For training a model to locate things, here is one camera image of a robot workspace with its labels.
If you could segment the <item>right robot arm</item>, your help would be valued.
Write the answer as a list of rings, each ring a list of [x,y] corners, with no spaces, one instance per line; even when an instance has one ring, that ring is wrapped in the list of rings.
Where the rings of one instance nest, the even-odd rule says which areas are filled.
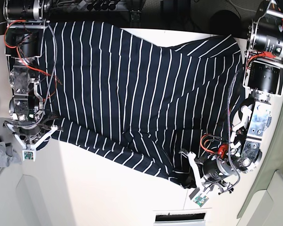
[[[5,55],[14,59],[10,71],[13,97],[6,126],[20,143],[23,154],[33,154],[58,128],[47,126],[46,105],[54,72],[42,70],[36,59],[42,56],[45,30],[50,26],[51,0],[6,0],[3,16]]]

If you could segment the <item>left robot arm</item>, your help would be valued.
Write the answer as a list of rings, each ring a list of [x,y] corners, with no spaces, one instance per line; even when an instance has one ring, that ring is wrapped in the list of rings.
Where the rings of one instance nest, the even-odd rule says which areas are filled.
[[[250,94],[238,109],[239,123],[232,124],[227,117],[226,137],[201,137],[205,159],[180,151],[201,191],[218,186],[222,193],[232,192],[234,185],[225,179],[254,170],[261,160],[263,133],[271,122],[270,98],[283,93],[283,0],[260,3],[249,25],[243,72],[242,86]]]

